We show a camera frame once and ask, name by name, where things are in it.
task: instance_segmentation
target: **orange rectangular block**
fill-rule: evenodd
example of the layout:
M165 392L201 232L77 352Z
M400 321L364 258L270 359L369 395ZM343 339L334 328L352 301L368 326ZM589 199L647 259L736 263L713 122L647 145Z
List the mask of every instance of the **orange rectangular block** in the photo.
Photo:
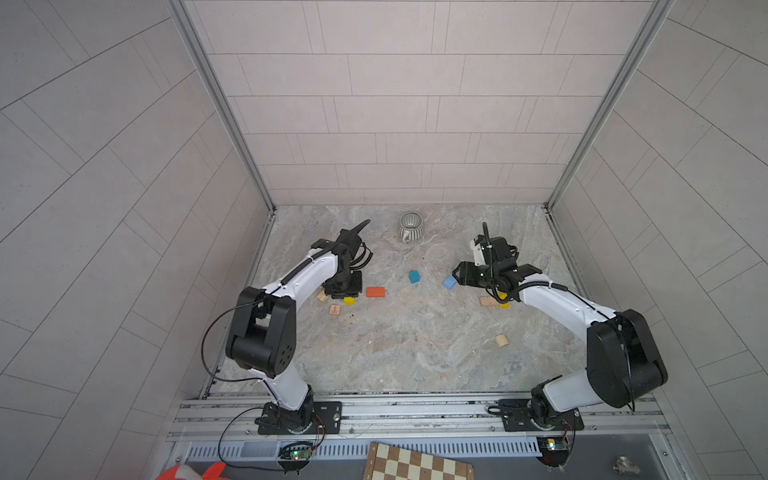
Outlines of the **orange rectangular block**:
M369 286L366 289L366 296L369 298L384 298L385 291L383 286Z

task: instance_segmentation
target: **metal corner post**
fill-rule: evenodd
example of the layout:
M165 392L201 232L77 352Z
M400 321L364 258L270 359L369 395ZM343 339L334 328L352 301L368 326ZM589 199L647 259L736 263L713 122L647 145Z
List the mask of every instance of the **metal corner post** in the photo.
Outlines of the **metal corner post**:
M221 89L221 85L216 78L216 74L214 73L214 69L210 65L208 57L205 55L203 45L200 43L200 39L197 37L197 33L194 30L192 21L190 20L189 14L187 13L184 0L166 0L166 3L168 5L170 16L174 20L174 23L181 33L181 39L187 46L187 50L192 57L192 61L194 62L197 71L200 73L200 78L202 78L206 89L210 92L211 99L214 101L214 106L221 114L221 120L224 123L224 127L227 129L227 133L232 139L237 153L240 155L240 158L243 159L243 163L245 164L251 178L254 182L256 182L256 186L259 189L261 197L266 203L268 211L270 214L273 214L275 211L275 203L272 201L270 192L267 190L266 185L264 184L264 181L261 178L258 169L256 168L256 162L253 160L253 155L248 149L248 145L246 144L245 138L243 137L243 133L237 126L237 122L235 121L232 109L227 103L227 96L224 95L224 92Z
M552 195L550 195L549 199L546 201L545 205L548 210L551 211L558 201L560 201L565 188L568 186L571 178L576 174L578 166L587 155L589 147L592 146L594 139L597 138L598 133L600 133L600 129L603 127L608 115L616 105L616 102L621 96L621 92L624 90L624 87L627 86L627 83L629 83L629 79L643 59L645 52L648 50L648 47L658 33L661 24L664 23L664 20L667 18L667 12L674 1L675 0L656 0L650 7L640 29L634 36L632 44L627 50L627 54L621 61L621 65L619 65L619 69L617 70L614 79L611 81L611 84L608 85L605 95L601 99L597 110L595 110L587 129L581 136L571 159L565 165L560 180L558 180L557 185L554 186Z

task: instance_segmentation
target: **marble floor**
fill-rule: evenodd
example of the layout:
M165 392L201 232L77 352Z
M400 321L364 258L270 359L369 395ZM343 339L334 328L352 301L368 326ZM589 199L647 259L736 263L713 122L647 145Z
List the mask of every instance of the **marble floor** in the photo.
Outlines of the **marble floor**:
M400 217L424 218L424 237L404 244ZM462 260L468 242L488 222L493 236L520 250L519 263L538 266L572 286L545 211L538 206L352 206L280 207L253 285L261 287L291 270L319 238L371 219L361 233L373 251L363 269L363 289L384 286L386 298L356 305L321 303L314 297L297 314L296 363L316 392L524 391L557 375L584 368L585 345L542 312L512 302L511 308L480 307L483 290L442 282ZM421 282L412 285L411 270ZM329 305L342 305L341 315ZM504 333L510 345L498 348ZM227 359L222 374L247 374ZM212 392L261 391L256 382L220 383Z

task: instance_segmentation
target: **gray tile wall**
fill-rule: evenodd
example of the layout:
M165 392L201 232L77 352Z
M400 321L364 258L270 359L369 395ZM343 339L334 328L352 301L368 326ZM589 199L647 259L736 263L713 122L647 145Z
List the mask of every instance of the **gray tile wall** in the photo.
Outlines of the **gray tile wall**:
M554 209L593 298L652 324L699 479L768 478L765 25L678 0Z
M147 478L265 204L161 0L9 0L0 45L0 469Z
M186 5L278 204L529 204L650 2Z

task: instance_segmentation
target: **blue block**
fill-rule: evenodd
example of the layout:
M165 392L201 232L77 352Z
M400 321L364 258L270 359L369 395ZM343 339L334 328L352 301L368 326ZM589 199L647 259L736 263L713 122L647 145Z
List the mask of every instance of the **blue block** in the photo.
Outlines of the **blue block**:
M453 288L453 286L454 286L455 284L456 284L456 279L455 279L455 278L453 278L453 275L451 275L451 276L449 276L448 278L446 278L446 279L445 279L445 282L443 282L443 283L442 283L442 285L443 285L445 288L447 288L448 290L450 290L451 288Z

